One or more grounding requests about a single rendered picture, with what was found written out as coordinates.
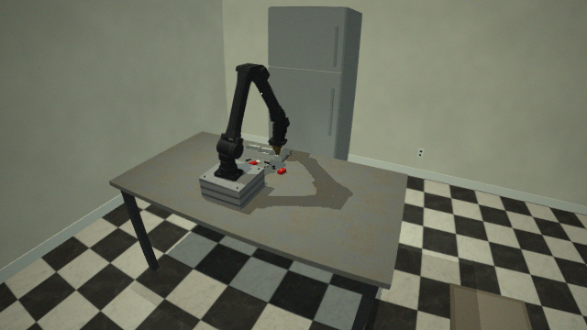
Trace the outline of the grey three-compartment bin rack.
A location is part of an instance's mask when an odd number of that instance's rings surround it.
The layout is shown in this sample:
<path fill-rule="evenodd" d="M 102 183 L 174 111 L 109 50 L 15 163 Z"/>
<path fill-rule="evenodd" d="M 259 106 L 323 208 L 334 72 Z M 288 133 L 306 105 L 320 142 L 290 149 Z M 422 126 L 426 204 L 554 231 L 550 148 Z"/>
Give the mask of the grey three-compartment bin rack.
<path fill-rule="evenodd" d="M 265 148 L 260 145 L 248 144 L 244 148 L 244 156 L 282 162 L 286 157 L 286 151 L 280 151 L 280 155 L 278 156 L 276 155 L 273 148 Z"/>

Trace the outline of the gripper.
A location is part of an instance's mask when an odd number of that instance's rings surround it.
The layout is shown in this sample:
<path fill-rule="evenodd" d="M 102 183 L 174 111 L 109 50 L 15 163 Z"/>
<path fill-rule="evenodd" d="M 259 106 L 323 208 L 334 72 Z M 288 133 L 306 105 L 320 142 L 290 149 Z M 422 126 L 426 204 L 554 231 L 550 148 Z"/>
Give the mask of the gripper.
<path fill-rule="evenodd" d="M 280 151 L 282 148 L 282 145 L 286 144 L 287 139 L 284 139 L 284 141 L 282 141 L 282 133 L 274 133 L 273 132 L 273 137 L 271 137 L 268 140 L 268 143 L 270 143 L 270 145 L 272 146 L 272 148 L 274 149 L 276 155 L 280 155 Z"/>

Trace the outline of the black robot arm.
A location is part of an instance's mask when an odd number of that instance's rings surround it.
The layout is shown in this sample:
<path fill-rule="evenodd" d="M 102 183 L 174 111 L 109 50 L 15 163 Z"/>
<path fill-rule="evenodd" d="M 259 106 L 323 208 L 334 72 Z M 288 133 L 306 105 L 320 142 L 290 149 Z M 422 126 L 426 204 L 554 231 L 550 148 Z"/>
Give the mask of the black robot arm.
<path fill-rule="evenodd" d="M 218 140 L 216 145 L 216 150 L 219 153 L 218 157 L 220 159 L 220 165 L 219 168 L 214 172 L 214 175 L 216 177 L 233 182 L 235 182 L 243 174 L 243 170 L 238 169 L 235 159 L 239 159 L 244 150 L 242 144 L 243 138 L 241 138 L 241 126 L 251 82 L 255 83 L 260 92 L 260 95 L 267 105 L 271 121 L 277 123 L 272 124 L 272 129 L 276 134 L 282 133 L 282 141 L 284 141 L 285 135 L 287 133 L 287 127 L 290 125 L 288 117 L 285 117 L 285 112 L 279 105 L 269 82 L 263 81 L 268 80 L 270 77 L 267 68 L 264 67 L 264 65 L 257 65 L 259 64 L 246 63 L 236 67 L 236 71 L 238 72 L 238 79 L 227 131 L 226 133 L 221 134 L 221 138 Z M 229 138 L 233 140 L 230 140 Z"/>

